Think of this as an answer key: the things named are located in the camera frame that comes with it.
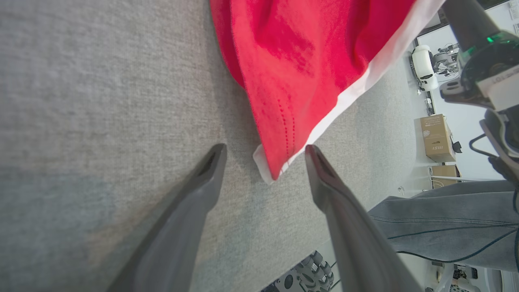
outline person's leg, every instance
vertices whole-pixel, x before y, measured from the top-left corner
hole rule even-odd
[[[457,183],[368,213],[398,252],[517,272],[513,196],[507,181]]]

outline cable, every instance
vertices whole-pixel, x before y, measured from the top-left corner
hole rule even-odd
[[[507,237],[508,235],[514,233],[514,232],[517,232],[518,229],[514,229],[508,233],[505,233],[504,235],[496,238],[495,240],[493,240],[491,243],[485,245],[484,247],[482,247],[480,250],[476,251],[475,253],[472,253],[466,257],[462,257],[462,258],[459,258],[459,259],[455,259],[455,260],[451,260],[451,261],[442,261],[442,260],[437,260],[437,259],[431,259],[431,258],[428,258],[428,257],[424,257],[424,256],[421,256],[421,255],[418,255],[418,254],[414,254],[414,253],[408,253],[406,251],[397,251],[397,254],[408,254],[408,255],[413,255],[413,256],[417,256],[419,258],[422,258],[422,259],[426,259],[426,260],[430,260],[430,261],[437,261],[437,262],[442,262],[442,263],[452,263],[452,262],[458,262],[458,261],[463,261],[463,260],[466,260],[468,258],[471,258],[479,253],[481,253],[482,251],[486,250],[487,248],[489,248],[491,245],[493,245],[494,243],[500,241],[501,239]]]
[[[340,283],[340,279],[337,280],[337,282],[335,282],[335,284],[333,284],[332,288],[330,288],[330,291],[333,290],[333,287],[335,287],[335,285],[339,284]]]
[[[486,156],[492,157],[492,158],[497,158],[497,156],[495,156],[495,155],[493,155],[491,153],[485,152],[483,150],[479,150],[479,149],[474,147],[474,143],[476,143],[476,141],[478,141],[479,139],[481,139],[483,137],[486,137],[486,134],[481,134],[481,135],[477,136],[476,138],[470,140],[470,142],[469,142],[470,149],[472,149],[473,151],[475,151],[475,152],[477,152],[479,154],[483,154],[483,155],[486,155]]]
[[[514,204],[514,211],[517,213],[517,205],[516,205],[516,203],[517,203],[517,189],[515,189],[513,200],[514,200],[514,202],[513,202],[513,204]]]
[[[449,80],[444,80],[444,81],[440,81],[440,82],[449,82],[449,81],[451,81],[451,80],[454,80],[454,79],[458,78],[458,76],[454,76],[454,77],[452,77],[452,78],[449,79]]]

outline white wall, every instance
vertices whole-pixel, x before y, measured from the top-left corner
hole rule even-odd
[[[514,32],[513,25],[519,23],[519,20],[512,20],[509,8],[510,6],[506,2],[492,7],[486,12],[499,28]],[[455,44],[457,41],[448,25],[419,37],[418,43],[428,45],[432,53],[435,54],[439,48],[445,47],[448,43]],[[453,77],[457,77],[457,75],[449,77],[440,75],[438,76],[438,81],[441,85]],[[470,105],[446,103],[440,96],[439,88],[431,91],[431,96],[436,113],[446,116],[447,124],[453,133],[454,142],[459,141],[461,143],[463,153],[456,155],[455,163],[458,165],[461,175],[465,177],[502,179],[502,175],[492,168],[486,156],[478,154],[469,148],[469,141],[483,133],[479,121],[483,119],[485,109]],[[481,150],[496,154],[486,138],[478,141],[475,146]]]

